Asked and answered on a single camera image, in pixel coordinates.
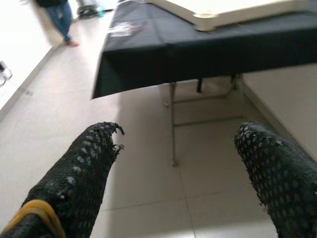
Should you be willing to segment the person in black apron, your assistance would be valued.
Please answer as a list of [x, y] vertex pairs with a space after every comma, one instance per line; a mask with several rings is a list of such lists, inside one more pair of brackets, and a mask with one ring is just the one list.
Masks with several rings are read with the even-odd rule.
[[69, 34], [72, 23], [72, 11], [68, 0], [34, 0], [47, 13], [51, 23], [62, 36], [64, 42], [71, 47], [80, 44]]

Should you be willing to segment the yellow rubber band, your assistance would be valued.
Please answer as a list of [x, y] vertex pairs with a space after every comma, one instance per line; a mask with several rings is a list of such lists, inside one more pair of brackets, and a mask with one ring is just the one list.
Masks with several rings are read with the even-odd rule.
[[18, 223], [20, 223], [27, 215], [37, 215], [45, 227], [56, 238], [67, 238], [66, 233], [62, 227], [58, 215], [49, 203], [43, 200], [35, 199], [25, 203], [9, 221], [7, 226], [3, 229], [2, 235], [12, 230]]

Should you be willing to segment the white plastic children table top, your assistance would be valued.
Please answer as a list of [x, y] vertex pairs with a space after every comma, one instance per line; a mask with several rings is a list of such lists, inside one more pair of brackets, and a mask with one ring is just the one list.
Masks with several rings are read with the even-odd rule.
[[207, 32], [217, 27], [312, 10], [313, 0], [144, 0]]

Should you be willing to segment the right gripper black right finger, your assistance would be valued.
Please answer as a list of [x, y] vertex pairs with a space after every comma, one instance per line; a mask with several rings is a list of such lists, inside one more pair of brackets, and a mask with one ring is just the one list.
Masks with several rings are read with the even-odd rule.
[[317, 161], [256, 121], [239, 126], [234, 144], [278, 238], [317, 238]]

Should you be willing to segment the grey metal folding table frame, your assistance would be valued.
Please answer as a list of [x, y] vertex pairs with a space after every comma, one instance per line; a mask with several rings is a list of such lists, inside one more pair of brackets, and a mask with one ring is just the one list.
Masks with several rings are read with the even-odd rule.
[[175, 139], [175, 129], [176, 128], [243, 118], [242, 115], [238, 115], [238, 116], [223, 117], [223, 118], [216, 118], [216, 119], [175, 123], [175, 116], [174, 116], [175, 105], [176, 104], [184, 104], [184, 103], [194, 103], [194, 102], [206, 101], [206, 100], [226, 99], [229, 97], [229, 95], [234, 90], [236, 90], [238, 88], [238, 82], [241, 81], [242, 79], [243, 79], [243, 74], [231, 75], [230, 76], [230, 87], [229, 87], [229, 90], [225, 94], [211, 95], [211, 96], [206, 96], [206, 97], [189, 98], [189, 99], [182, 99], [182, 100], [175, 100], [177, 82], [168, 83], [168, 102], [163, 103], [163, 106], [166, 108], [169, 108], [170, 135], [171, 135], [171, 159], [170, 159], [170, 161], [171, 161], [171, 165], [173, 167], [178, 166], [178, 162], [176, 159], [176, 139]]

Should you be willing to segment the black tablecloth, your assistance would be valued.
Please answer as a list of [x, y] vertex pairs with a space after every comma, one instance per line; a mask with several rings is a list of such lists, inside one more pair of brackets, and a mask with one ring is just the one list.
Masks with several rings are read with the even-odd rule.
[[199, 32], [149, 3], [129, 2], [111, 26], [129, 22], [129, 36], [106, 36], [92, 98], [163, 83], [317, 63], [317, 0], [306, 10]]

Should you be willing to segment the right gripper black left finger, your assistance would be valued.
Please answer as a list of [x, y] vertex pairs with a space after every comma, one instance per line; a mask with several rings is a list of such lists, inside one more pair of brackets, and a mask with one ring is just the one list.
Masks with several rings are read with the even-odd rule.
[[[46, 201], [58, 215], [67, 238], [90, 238], [109, 172], [123, 148], [112, 139], [118, 131], [122, 127], [112, 122], [87, 127], [29, 190], [20, 208], [31, 200]], [[56, 238], [33, 214], [8, 233], [1, 233], [0, 238]]]

